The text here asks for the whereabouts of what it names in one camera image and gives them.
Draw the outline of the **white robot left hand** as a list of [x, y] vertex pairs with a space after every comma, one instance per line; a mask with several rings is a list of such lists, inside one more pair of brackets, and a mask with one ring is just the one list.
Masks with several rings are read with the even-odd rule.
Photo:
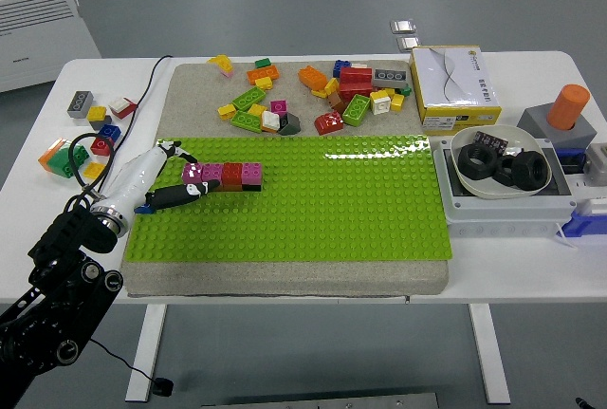
[[196, 201], [220, 186], [218, 179], [189, 182], [152, 191], [156, 178], [171, 157], [195, 163], [197, 159], [180, 147], [180, 141], [166, 140], [126, 163], [108, 186], [104, 198], [91, 207], [91, 213], [117, 221], [126, 228], [143, 207], [146, 212], [173, 208]]

